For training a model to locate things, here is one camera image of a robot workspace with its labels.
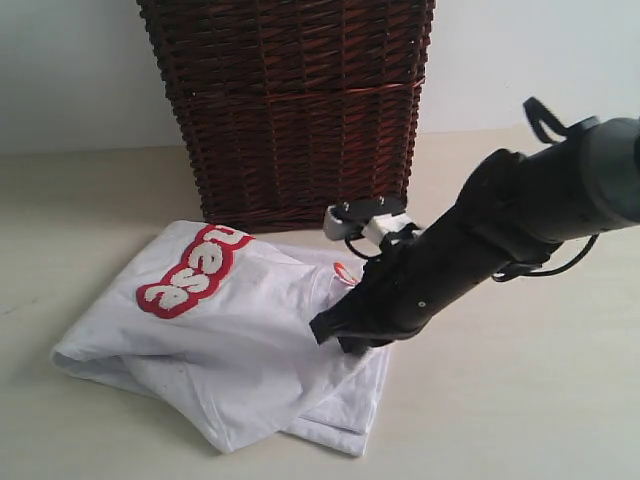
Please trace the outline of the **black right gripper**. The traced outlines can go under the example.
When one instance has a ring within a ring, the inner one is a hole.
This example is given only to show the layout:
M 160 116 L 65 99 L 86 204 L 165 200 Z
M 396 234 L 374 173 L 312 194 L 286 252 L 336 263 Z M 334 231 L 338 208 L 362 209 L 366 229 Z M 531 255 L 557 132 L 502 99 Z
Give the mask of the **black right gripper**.
M 546 263 L 558 243 L 532 237 L 506 213 L 523 162 L 519 153 L 492 153 L 424 233 L 367 261 L 360 285 L 311 320 L 316 343 L 337 340 L 344 353 L 363 355 L 407 340 L 483 281 L 510 268 L 529 273 Z

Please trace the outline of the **black and grey right robot arm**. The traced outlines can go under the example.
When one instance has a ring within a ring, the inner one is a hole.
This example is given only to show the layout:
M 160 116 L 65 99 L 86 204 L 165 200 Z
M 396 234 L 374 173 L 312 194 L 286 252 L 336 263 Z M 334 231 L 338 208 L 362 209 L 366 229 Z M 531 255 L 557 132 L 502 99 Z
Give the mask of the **black and grey right robot arm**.
M 593 245 L 638 222 L 639 123 L 588 119 L 534 155 L 492 153 L 451 208 L 421 234 L 383 248 L 310 328 L 318 343 L 336 339 L 354 355 L 406 340 L 482 282 L 546 277 L 563 243 Z

